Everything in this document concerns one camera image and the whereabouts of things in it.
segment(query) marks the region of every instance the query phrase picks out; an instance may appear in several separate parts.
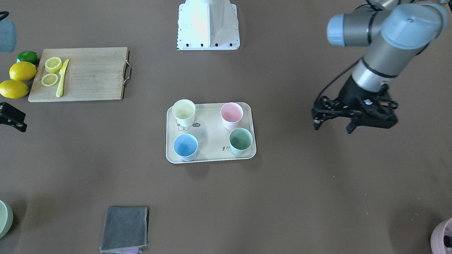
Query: knife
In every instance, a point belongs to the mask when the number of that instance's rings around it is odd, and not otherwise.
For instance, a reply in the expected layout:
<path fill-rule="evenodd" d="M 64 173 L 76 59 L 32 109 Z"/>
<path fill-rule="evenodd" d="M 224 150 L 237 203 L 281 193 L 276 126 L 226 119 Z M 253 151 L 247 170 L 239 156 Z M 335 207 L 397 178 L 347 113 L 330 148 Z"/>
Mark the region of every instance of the knife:
<path fill-rule="evenodd" d="M 60 82 L 58 83 L 58 88 L 56 89 L 56 96 L 63 96 L 63 87 L 64 87 L 64 76 L 66 75 L 67 64 L 69 63 L 69 59 L 66 59 L 63 63 L 63 67 L 60 69 Z"/>

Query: gray tabletop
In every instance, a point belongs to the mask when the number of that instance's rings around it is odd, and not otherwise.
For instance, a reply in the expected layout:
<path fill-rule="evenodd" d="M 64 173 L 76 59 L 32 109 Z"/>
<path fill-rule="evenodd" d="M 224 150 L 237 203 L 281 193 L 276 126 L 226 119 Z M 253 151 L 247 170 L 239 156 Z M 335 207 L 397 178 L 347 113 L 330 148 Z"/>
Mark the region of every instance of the gray tabletop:
<path fill-rule="evenodd" d="M 452 217 L 451 25 L 391 86 L 399 123 L 349 135 L 347 119 L 314 131 L 310 110 L 366 50 L 325 36 L 360 1 L 234 0 L 241 46 L 221 52 L 176 50 L 181 3 L 2 1 L 18 45 L 0 55 L 1 80 L 19 52 L 45 48 L 129 47 L 133 75 L 122 100 L 1 98 L 28 129 L 0 126 L 0 199 L 14 211 L 0 253 L 99 253 L 109 206 L 149 207 L 144 253 L 429 253 Z M 256 156 L 167 161 L 179 99 L 249 104 Z"/>

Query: bowl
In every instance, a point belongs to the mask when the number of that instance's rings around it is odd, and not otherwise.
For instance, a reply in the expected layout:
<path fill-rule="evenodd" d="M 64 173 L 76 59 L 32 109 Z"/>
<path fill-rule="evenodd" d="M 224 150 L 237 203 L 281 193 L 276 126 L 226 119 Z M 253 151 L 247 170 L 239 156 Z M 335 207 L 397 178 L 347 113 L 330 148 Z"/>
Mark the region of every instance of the bowl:
<path fill-rule="evenodd" d="M 0 239 L 6 235 L 13 224 L 13 211 L 5 202 L 0 200 Z"/>
<path fill-rule="evenodd" d="M 444 236 L 452 235 L 452 218 L 441 222 L 435 230 L 433 230 L 430 246 L 433 254 L 449 254 L 452 248 L 446 248 L 444 245 Z"/>

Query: wooden cutting board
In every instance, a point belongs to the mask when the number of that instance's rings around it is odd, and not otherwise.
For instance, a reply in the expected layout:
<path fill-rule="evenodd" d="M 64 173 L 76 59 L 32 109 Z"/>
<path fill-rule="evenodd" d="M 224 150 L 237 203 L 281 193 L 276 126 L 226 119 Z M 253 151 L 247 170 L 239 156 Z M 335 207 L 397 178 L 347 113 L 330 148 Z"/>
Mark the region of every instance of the wooden cutting board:
<path fill-rule="evenodd" d="M 44 49 L 28 101 L 83 101 L 122 99 L 124 72 L 129 50 L 127 47 Z M 41 84 L 48 74 L 46 60 L 57 56 L 69 59 L 64 79 L 63 96 L 57 97 L 58 83 L 51 87 Z"/>

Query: folded cloth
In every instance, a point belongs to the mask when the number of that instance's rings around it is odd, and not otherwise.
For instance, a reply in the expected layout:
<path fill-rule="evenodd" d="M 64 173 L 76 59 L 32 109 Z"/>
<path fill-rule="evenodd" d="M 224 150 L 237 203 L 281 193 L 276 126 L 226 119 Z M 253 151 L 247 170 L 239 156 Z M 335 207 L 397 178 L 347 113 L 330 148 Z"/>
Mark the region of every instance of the folded cloth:
<path fill-rule="evenodd" d="M 137 254 L 147 245 L 147 207 L 109 207 L 101 253 Z"/>

